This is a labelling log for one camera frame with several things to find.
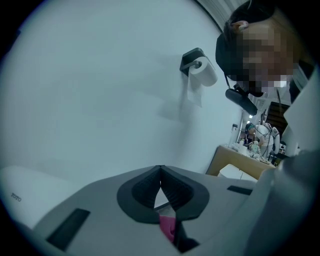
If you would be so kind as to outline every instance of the person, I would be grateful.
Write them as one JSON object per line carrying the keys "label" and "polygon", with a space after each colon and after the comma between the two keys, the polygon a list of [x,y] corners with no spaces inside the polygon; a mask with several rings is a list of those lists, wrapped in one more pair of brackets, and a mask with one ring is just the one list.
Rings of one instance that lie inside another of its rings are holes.
{"label": "person", "polygon": [[264,125],[254,125],[251,122],[246,124],[245,130],[249,134],[254,134],[254,137],[259,139],[258,146],[260,147],[261,155],[264,158],[267,158],[274,145],[274,138],[271,134],[271,130]]}
{"label": "person", "polygon": [[291,81],[292,103],[315,66],[295,27],[272,0],[251,0],[232,13],[216,42],[216,62],[253,95]]}

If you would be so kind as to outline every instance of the toilet paper roll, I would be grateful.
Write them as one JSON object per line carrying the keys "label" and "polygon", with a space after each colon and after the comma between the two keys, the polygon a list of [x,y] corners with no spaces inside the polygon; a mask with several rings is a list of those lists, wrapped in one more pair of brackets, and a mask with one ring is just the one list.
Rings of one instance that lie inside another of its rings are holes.
{"label": "toilet paper roll", "polygon": [[202,65],[196,68],[194,65],[189,68],[189,76],[194,76],[203,86],[213,86],[217,80],[216,69],[207,57],[199,57],[195,61],[201,62]]}

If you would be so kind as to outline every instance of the white wall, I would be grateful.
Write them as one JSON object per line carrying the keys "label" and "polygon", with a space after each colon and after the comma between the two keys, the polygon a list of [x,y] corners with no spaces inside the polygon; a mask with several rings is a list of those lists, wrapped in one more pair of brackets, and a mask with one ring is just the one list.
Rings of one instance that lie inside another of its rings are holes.
{"label": "white wall", "polygon": [[[152,165],[204,173],[240,121],[219,31],[192,0],[50,1],[21,31],[0,75],[1,168],[81,185]],[[219,78],[202,108],[179,71],[195,47]]]}

